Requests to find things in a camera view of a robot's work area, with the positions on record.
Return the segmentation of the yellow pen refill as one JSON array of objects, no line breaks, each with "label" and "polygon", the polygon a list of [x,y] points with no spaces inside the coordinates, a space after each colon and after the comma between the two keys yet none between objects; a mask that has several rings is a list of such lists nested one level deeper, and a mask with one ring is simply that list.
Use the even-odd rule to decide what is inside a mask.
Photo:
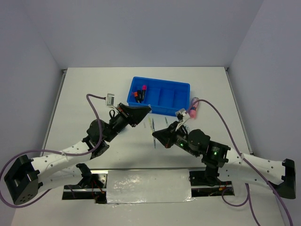
[{"label": "yellow pen refill", "polygon": [[150,125],[150,132],[153,133],[152,120],[150,119],[150,117],[148,117],[148,122]]}]

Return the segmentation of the blue pen refill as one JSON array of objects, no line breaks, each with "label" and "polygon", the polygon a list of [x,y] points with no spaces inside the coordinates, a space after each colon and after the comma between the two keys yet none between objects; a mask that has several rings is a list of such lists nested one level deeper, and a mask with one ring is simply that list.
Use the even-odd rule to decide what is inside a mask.
[{"label": "blue pen refill", "polygon": [[[155,124],[154,124],[154,119],[152,119],[152,133],[155,132]],[[154,148],[156,149],[156,138],[153,136],[153,144]]]}]

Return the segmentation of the orange cap black highlighter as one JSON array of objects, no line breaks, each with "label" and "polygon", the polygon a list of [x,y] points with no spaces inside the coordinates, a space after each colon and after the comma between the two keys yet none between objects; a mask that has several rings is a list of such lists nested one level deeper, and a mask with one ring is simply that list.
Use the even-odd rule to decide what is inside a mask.
[{"label": "orange cap black highlighter", "polygon": [[140,103],[140,98],[138,92],[134,92],[134,98],[137,103]]}]

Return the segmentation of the blue cap black highlighter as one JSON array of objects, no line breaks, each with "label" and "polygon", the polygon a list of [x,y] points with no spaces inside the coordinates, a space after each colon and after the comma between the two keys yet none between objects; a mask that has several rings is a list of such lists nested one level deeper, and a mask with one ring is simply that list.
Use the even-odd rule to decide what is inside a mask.
[{"label": "blue cap black highlighter", "polygon": [[138,94],[138,102],[142,102],[142,91],[141,90],[137,90],[137,94]]}]

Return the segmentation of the pink cap black highlighter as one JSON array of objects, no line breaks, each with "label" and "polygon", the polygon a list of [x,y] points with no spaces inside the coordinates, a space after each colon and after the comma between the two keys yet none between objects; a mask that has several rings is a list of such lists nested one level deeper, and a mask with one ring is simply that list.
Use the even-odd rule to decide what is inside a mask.
[{"label": "pink cap black highlighter", "polygon": [[144,101],[145,99],[146,90],[147,90],[147,86],[143,85],[141,90],[141,102]]}]

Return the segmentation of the blue jar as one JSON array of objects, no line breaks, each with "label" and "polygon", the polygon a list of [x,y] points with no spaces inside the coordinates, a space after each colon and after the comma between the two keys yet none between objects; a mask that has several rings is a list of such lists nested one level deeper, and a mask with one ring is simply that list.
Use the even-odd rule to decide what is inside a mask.
[{"label": "blue jar", "polygon": [[183,125],[185,127],[185,129],[187,130],[187,132],[189,133],[190,132],[190,128],[187,126],[187,125]]}]

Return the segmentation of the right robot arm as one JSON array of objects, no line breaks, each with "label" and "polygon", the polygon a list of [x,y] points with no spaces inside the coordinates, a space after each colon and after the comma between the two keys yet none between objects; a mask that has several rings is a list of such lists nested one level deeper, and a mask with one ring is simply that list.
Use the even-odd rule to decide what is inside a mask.
[{"label": "right robot arm", "polygon": [[293,160],[266,160],[238,153],[233,147],[214,142],[200,129],[188,132],[177,128],[175,121],[168,128],[152,135],[165,147],[173,145],[192,156],[201,158],[204,170],[190,172],[192,186],[227,185],[232,182],[248,183],[274,188],[285,199],[295,199],[295,163]]}]

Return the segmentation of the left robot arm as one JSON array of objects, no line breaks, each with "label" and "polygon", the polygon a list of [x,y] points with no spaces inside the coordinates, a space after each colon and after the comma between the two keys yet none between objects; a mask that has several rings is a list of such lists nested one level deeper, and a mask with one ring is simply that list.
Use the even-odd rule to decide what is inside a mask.
[{"label": "left robot arm", "polygon": [[109,142],[127,125],[137,126],[151,108],[120,103],[116,111],[110,111],[108,123],[92,121],[85,138],[58,154],[50,153],[31,159],[26,154],[18,157],[4,176],[13,204],[24,205],[38,193],[59,186],[103,188],[101,178],[92,174],[86,162],[101,156],[109,148]]}]

